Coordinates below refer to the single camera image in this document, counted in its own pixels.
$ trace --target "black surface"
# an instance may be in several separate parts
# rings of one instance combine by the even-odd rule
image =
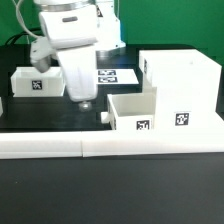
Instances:
[[[223,154],[0,161],[0,223],[221,224]]]
[[[184,46],[130,46],[98,66],[132,68],[143,48]],[[141,90],[102,87],[86,114],[66,94],[15,99],[7,82],[16,65],[29,66],[29,49],[2,47],[0,55],[2,132],[108,129],[98,114],[107,91]],[[0,224],[223,224],[223,211],[223,153],[0,160]]]

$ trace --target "cable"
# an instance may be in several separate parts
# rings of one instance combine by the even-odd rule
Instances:
[[[26,27],[26,25],[25,25],[25,23],[24,23],[23,17],[22,17],[22,15],[21,15],[21,13],[20,13],[20,7],[21,7],[23,1],[24,1],[24,0],[19,0],[18,3],[16,4],[16,2],[15,2],[14,0],[12,0],[13,4],[14,4],[15,7],[16,7],[16,17],[17,17],[17,20],[18,20],[20,26],[23,28],[23,30],[24,30],[27,34],[29,34],[30,36],[32,36],[32,37],[34,37],[35,39],[37,39],[37,38],[39,38],[40,36],[38,36],[38,35],[32,33],[29,29],[27,29],[27,27]]]
[[[32,32],[41,32],[40,27],[31,28],[30,30],[31,30]],[[22,37],[22,36],[28,36],[28,34],[27,34],[25,31],[23,31],[23,32],[21,32],[21,33],[19,33],[19,34],[13,35],[12,37],[10,37],[10,38],[5,42],[5,45],[8,45],[8,44],[12,45],[12,44],[14,44],[14,43],[15,43],[20,37]]]

